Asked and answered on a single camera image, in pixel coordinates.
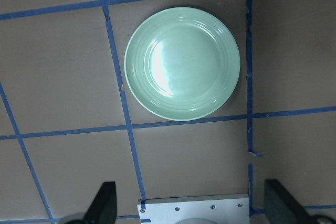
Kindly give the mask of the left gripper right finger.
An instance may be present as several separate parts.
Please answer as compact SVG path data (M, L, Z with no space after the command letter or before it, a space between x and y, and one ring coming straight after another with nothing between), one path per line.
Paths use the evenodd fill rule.
M276 179L265 180L264 211L270 223L318 223Z

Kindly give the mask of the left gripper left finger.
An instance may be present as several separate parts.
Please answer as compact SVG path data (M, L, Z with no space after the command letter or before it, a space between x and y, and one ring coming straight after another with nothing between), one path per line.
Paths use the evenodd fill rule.
M98 190L82 221L84 223L114 224L117 219L115 182L104 182Z

